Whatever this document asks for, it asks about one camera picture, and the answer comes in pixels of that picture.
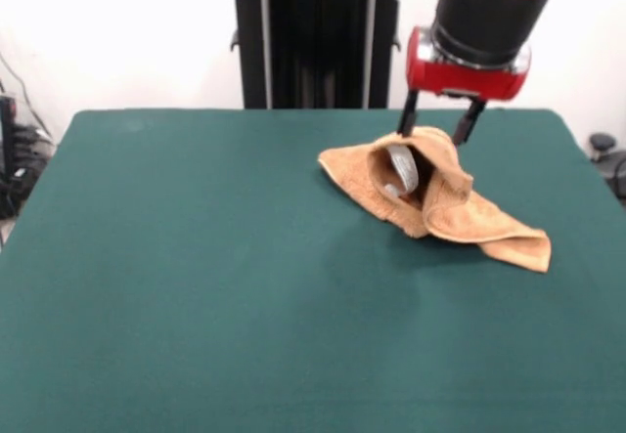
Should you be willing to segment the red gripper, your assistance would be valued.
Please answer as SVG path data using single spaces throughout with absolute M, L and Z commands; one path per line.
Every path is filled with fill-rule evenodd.
M 487 101 L 513 99 L 524 84 L 531 64 L 531 50 L 525 44 L 516 58 L 497 69 L 457 64 L 446 58 L 432 41 L 427 27 L 415 27 L 407 47 L 408 88 L 396 133 L 409 137 L 416 125 L 419 91 L 436 96 L 474 99 L 461 117 L 452 136 L 455 146 L 465 144 L 485 110 Z

